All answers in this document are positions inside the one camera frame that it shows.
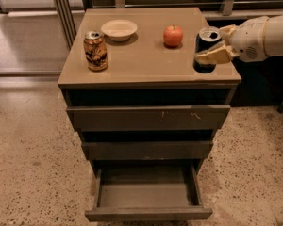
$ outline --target beverage can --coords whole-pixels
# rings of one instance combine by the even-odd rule
[[[89,68],[92,71],[102,71],[108,67],[107,48],[104,35],[98,31],[89,31],[85,34],[84,50]]]
[[[203,28],[196,37],[195,53],[207,50],[221,40],[221,33],[217,27],[210,26]],[[211,73],[215,69],[216,64],[199,64],[197,61],[194,61],[193,66],[197,72]]]

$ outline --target cabinet top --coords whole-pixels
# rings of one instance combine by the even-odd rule
[[[134,22],[138,30],[125,42],[105,37],[108,68],[93,72],[85,58],[85,33],[100,31],[104,23],[117,19]],[[181,45],[170,49],[164,46],[163,31],[173,24],[182,28],[184,36]],[[143,88],[238,84],[241,78],[232,63],[217,64],[211,73],[194,70],[195,40],[203,27],[208,27],[208,23],[198,8],[89,9],[77,31],[58,85],[61,88]]]

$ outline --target small bowl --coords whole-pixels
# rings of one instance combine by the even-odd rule
[[[101,30],[113,41],[126,41],[138,27],[128,20],[112,20],[102,25]]]

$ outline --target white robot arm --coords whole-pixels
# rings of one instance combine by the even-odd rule
[[[283,15],[247,20],[240,26],[220,28],[223,40],[195,54],[200,64],[226,63],[237,57],[244,62],[283,56]]]

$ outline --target red apple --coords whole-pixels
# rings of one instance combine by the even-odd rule
[[[163,32],[164,43],[172,48],[177,47],[183,38],[182,29],[177,25],[167,26]]]

